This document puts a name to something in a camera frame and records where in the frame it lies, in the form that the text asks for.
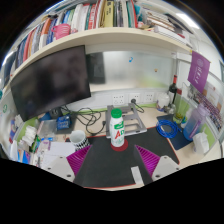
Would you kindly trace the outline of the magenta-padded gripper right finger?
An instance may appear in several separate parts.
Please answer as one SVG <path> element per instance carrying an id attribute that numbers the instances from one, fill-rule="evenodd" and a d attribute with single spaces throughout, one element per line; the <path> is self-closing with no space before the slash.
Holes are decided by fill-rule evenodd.
<path id="1" fill-rule="evenodd" d="M 153 181 L 157 181 L 180 170 L 180 166 L 167 155 L 158 156 L 138 145 L 135 148 Z"/>

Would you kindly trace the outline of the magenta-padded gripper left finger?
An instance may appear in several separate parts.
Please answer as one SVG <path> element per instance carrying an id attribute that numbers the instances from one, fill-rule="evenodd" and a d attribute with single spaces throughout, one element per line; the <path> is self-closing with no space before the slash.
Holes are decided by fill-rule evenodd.
<path id="1" fill-rule="evenodd" d="M 85 158 L 91 149 L 91 145 L 86 146 L 68 156 L 57 156 L 44 169 L 69 182 L 73 182 L 84 164 Z"/>

